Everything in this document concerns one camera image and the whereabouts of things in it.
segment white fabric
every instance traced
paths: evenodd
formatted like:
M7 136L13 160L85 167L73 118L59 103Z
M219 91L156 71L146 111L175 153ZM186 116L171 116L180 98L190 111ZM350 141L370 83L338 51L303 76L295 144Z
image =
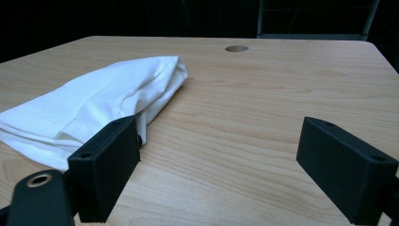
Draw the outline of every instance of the white fabric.
M136 114L145 143L146 125L186 77L178 56L109 65L2 112L0 140L41 164L66 170L67 158L115 119Z

